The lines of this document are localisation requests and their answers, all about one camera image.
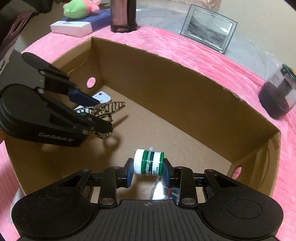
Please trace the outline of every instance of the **blue and white box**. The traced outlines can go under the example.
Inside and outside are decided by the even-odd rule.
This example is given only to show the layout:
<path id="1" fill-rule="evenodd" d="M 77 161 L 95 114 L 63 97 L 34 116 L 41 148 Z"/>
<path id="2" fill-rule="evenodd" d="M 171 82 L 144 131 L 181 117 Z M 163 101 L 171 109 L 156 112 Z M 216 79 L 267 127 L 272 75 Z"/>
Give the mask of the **blue and white box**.
<path id="1" fill-rule="evenodd" d="M 66 34 L 74 37 L 84 37 L 92 32 L 111 24 L 111 10 L 101 9 L 82 19 L 63 18 L 50 25 L 53 33 Z"/>

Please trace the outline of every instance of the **white ribbed cap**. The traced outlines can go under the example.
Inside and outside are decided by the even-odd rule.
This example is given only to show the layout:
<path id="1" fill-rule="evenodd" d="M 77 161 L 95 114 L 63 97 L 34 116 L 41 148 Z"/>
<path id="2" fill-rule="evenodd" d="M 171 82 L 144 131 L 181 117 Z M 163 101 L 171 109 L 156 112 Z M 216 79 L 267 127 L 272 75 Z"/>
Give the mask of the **white ribbed cap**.
<path id="1" fill-rule="evenodd" d="M 141 166 L 142 166 L 142 158 L 144 154 L 144 149 L 137 149 L 135 153 L 135 157 L 133 159 L 133 172 L 135 174 L 141 175 Z"/>

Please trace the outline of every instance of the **green and pink plush toy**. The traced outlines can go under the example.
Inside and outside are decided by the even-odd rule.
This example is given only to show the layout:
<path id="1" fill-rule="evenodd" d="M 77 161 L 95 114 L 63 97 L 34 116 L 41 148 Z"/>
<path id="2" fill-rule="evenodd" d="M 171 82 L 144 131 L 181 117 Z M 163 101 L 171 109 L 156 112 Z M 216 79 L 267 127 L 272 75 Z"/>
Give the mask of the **green and pink plush toy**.
<path id="1" fill-rule="evenodd" d="M 85 18 L 97 13 L 102 0 L 72 0 L 64 5 L 64 16 L 72 19 Z"/>

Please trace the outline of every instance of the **silver picture frame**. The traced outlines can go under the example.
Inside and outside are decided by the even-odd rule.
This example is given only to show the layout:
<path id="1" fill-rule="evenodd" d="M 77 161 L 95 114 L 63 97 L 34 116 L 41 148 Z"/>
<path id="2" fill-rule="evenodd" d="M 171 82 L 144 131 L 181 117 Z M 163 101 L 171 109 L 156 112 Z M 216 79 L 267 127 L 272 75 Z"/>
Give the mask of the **silver picture frame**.
<path id="1" fill-rule="evenodd" d="M 236 21 L 192 4 L 180 34 L 224 54 L 236 27 Z"/>

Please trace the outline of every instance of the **pink blanket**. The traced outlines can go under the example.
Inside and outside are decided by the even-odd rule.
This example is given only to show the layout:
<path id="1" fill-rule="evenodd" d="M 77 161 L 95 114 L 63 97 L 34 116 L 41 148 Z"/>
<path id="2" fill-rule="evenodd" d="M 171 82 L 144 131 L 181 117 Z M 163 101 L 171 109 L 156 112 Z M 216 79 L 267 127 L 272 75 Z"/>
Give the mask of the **pink blanket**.
<path id="1" fill-rule="evenodd" d="M 294 241 L 296 237 L 296 110 L 293 109 L 281 120 L 273 120 L 261 106 L 258 93 L 264 80 L 236 64 L 226 56 L 185 37 L 155 27 L 141 27 L 126 34 L 115 34 L 110 27 L 103 28 L 84 38 L 50 33 L 33 43 L 25 51 L 32 52 L 48 62 L 52 62 L 66 51 L 96 36 L 129 46 L 144 49 L 171 59 L 213 79 L 244 99 L 254 109 L 269 119 L 281 131 L 281 154 L 279 171 L 273 198 L 284 210 L 284 220 L 277 237 L 281 241 Z M 17 189 L 17 181 L 4 147 L 0 145 L 1 219 L 0 232 L 6 241 L 14 241 L 17 233 L 8 223 L 8 205 Z"/>

